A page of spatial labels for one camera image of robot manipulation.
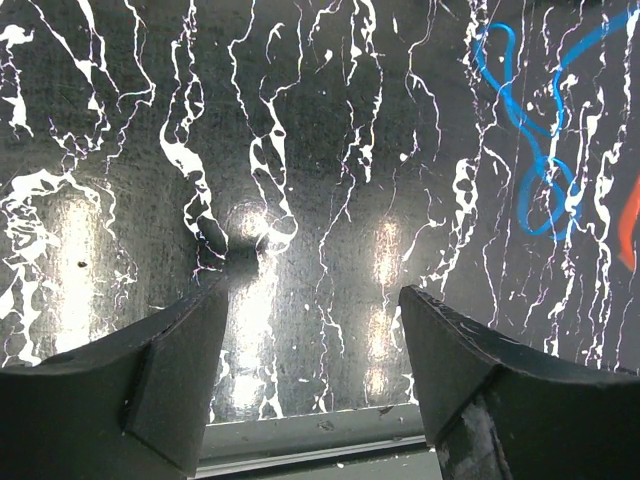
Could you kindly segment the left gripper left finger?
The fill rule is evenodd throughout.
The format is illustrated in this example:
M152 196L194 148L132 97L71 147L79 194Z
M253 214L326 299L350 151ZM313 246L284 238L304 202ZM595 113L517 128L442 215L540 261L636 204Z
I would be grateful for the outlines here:
M5 479L187 479L196 473L228 316L213 279L42 363L1 372Z

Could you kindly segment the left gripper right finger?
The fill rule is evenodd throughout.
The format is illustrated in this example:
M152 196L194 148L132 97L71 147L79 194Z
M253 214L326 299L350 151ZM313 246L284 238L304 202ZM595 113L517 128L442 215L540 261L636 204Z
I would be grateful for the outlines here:
M425 438L446 479L635 479L639 379L542 353L414 286L399 294Z

